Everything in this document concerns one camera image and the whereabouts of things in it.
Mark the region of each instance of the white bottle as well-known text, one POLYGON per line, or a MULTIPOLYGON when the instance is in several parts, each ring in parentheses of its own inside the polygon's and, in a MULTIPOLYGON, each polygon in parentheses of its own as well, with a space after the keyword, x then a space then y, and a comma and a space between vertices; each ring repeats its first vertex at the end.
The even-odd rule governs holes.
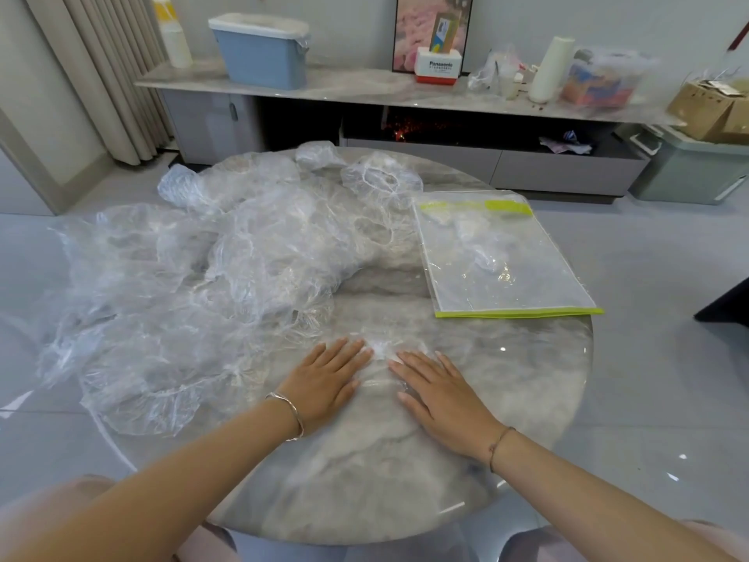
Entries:
POLYGON ((164 40, 166 55, 169 56, 169 63, 175 69, 185 69, 192 65, 192 55, 190 47, 187 46, 184 31, 177 13, 174 11, 171 0, 151 0, 156 12, 156 20, 159 22, 161 39, 164 40))
POLYGON ((534 103, 544 104, 554 98, 567 71, 567 65, 572 58, 575 40, 568 37, 554 37, 551 40, 544 60, 538 68, 533 83, 528 91, 528 98, 534 103))

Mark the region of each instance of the marble tabletop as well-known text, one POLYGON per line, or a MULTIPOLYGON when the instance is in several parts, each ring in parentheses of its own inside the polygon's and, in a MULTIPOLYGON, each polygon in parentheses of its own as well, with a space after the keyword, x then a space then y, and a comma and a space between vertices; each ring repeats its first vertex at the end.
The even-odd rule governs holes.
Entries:
MULTIPOLYGON (((339 151, 352 162, 370 150, 339 151)), ((435 162, 389 155, 418 171, 426 190, 488 188, 435 162)), ((449 355, 502 422, 546 447, 575 416, 593 359, 588 316, 437 319, 415 237, 345 281, 334 304, 326 339, 363 336, 376 350, 360 373, 360 390, 331 426, 283 444, 260 463, 211 521, 268 539, 353 545, 420 534, 498 499, 506 488, 501 478, 437 444, 397 402, 403 385, 379 350, 393 339, 404 349, 449 355)), ((263 391, 275 389, 305 351, 274 354, 263 391)), ((95 419, 137 469, 204 434, 211 414, 200 407, 176 436, 117 434, 95 419)))
POLYGON ((191 67, 175 69, 168 62, 158 65, 136 82, 140 87, 211 93, 283 96, 303 100, 330 100, 391 106, 419 106, 466 112, 517 114, 548 118, 569 118, 601 122, 669 124, 683 122, 665 112, 664 107, 641 101, 624 108, 585 108, 563 101, 538 105, 521 92, 515 100, 467 90, 467 78, 452 86, 417 83, 407 73, 328 65, 307 65, 307 86, 298 91, 282 91, 232 82, 220 58, 197 60, 191 67))

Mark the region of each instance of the right hand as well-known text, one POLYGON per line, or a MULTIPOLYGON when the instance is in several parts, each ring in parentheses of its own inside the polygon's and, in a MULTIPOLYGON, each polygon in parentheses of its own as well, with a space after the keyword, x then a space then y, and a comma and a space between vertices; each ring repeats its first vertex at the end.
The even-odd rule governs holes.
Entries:
POLYGON ((434 439, 455 453, 489 464, 490 447, 505 426, 492 416, 452 361, 437 353, 439 363, 424 353, 401 351, 403 363, 388 367, 417 391, 424 404, 406 393, 398 398, 434 439))

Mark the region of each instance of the pink painting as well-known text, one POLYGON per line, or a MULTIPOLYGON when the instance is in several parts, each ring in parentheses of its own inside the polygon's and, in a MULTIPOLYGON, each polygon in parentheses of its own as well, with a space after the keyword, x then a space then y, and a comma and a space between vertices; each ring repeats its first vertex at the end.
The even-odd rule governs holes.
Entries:
POLYGON ((396 44, 392 53, 392 70, 412 73, 417 48, 428 47, 437 13, 460 16, 453 48, 461 55, 466 45, 468 18, 473 0, 398 0, 396 11, 396 44))

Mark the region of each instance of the left hand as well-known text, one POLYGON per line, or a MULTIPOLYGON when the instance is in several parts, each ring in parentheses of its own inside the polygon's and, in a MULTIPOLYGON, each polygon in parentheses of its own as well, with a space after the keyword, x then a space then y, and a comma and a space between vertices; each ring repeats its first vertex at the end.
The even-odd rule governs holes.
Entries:
POLYGON ((351 377, 372 356, 372 349, 361 350, 362 347, 364 340, 349 343, 345 338, 329 348, 321 343, 276 390, 296 406, 305 435, 330 422, 353 397, 359 381, 352 381, 351 377))

